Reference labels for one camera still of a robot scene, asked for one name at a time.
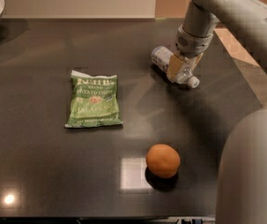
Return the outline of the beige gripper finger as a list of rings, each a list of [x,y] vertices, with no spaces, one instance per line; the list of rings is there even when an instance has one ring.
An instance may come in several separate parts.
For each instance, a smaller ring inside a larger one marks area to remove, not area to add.
[[[203,57],[203,53],[199,54],[197,57],[194,58],[194,62],[192,64],[192,70],[194,70],[196,68],[196,66],[198,65],[198,63],[200,62],[200,60]]]
[[[184,61],[177,56],[176,53],[172,54],[167,68],[167,77],[171,82],[176,82],[180,74],[180,69]]]

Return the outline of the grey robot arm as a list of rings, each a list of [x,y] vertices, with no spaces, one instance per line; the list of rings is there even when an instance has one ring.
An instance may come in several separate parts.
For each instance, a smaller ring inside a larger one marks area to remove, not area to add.
[[[222,23],[256,61],[243,67],[249,87],[267,97],[267,4],[260,0],[190,0],[177,38],[179,53],[195,57]],[[216,224],[267,224],[267,103],[240,119],[222,149],[218,169]]]

